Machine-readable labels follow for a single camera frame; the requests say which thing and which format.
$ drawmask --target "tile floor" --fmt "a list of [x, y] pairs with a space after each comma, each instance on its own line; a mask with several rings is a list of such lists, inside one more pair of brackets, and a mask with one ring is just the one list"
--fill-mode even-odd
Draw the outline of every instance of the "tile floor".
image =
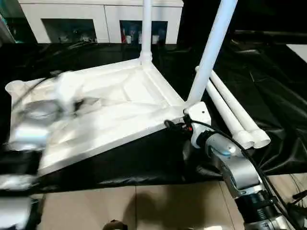
[[[286, 201], [307, 187], [307, 173], [270, 178]], [[101, 230], [113, 219], [126, 223], [129, 230], [182, 230], [216, 225], [226, 230], [244, 229], [224, 182], [49, 194], [39, 229]]]

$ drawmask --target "cabinet door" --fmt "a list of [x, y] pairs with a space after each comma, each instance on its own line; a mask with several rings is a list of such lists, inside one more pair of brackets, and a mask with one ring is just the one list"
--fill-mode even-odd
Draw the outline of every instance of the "cabinet door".
[[108, 43], [104, 6], [21, 4], [38, 43]]
[[[141, 42], [142, 6], [105, 6], [106, 21], [111, 43]], [[155, 43], [157, 39], [167, 44], [176, 44], [181, 17], [181, 7], [153, 7], [152, 30]]]

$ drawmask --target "black tarp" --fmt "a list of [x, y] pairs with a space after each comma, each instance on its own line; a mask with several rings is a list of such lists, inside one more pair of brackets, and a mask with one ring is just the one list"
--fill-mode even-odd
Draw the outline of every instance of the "black tarp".
[[[186, 99], [202, 46], [154, 46], [153, 63]], [[53, 70], [78, 70], [139, 56], [139, 47], [104, 44], [14, 44], [0, 48], [1, 141], [6, 141], [10, 96], [4, 86], [28, 81]], [[249, 150], [267, 174], [307, 172], [307, 63], [285, 45], [245, 45], [225, 41], [214, 67], [257, 124], [267, 131], [269, 146]], [[213, 126], [228, 132], [205, 93]], [[95, 187], [180, 184], [220, 179], [202, 152], [184, 163], [185, 137], [162, 130], [41, 178], [40, 192]]]

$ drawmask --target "white plastic tray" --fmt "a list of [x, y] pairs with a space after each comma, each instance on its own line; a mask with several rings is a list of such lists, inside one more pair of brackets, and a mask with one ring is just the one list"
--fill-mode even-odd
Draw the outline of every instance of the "white plastic tray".
[[[151, 62], [141, 65], [134, 59], [74, 74], [76, 81], [85, 82], [78, 96], [92, 99], [92, 104], [54, 132], [40, 163], [41, 175], [149, 135], [165, 128], [166, 119], [176, 123], [183, 116], [185, 102]], [[36, 81], [10, 82], [6, 90], [12, 103]], [[53, 92], [51, 79], [34, 89], [21, 107], [54, 99]]]

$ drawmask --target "white pipe leg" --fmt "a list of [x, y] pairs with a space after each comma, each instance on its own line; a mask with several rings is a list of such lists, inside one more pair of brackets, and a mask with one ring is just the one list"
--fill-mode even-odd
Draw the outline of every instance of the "white pipe leg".
[[152, 61], [152, 0], [143, 0], [141, 62]]
[[233, 135], [233, 139], [246, 150], [252, 147], [254, 145], [253, 137], [242, 127], [210, 80], [208, 80], [207, 92]]
[[269, 136], [258, 127], [258, 125], [249, 116], [246, 110], [242, 107], [242, 105], [238, 102], [238, 100], [229, 91], [229, 89], [225, 86], [225, 84], [221, 81], [221, 79], [214, 71], [212, 71], [210, 79], [216, 86], [217, 90], [219, 91], [231, 111], [235, 114], [243, 128], [252, 135], [254, 139], [254, 148], [259, 149], [268, 145], [271, 141]]
[[222, 46], [226, 31], [236, 8], [237, 0], [221, 0], [219, 9], [203, 52], [199, 71], [196, 73], [188, 101], [200, 101]]

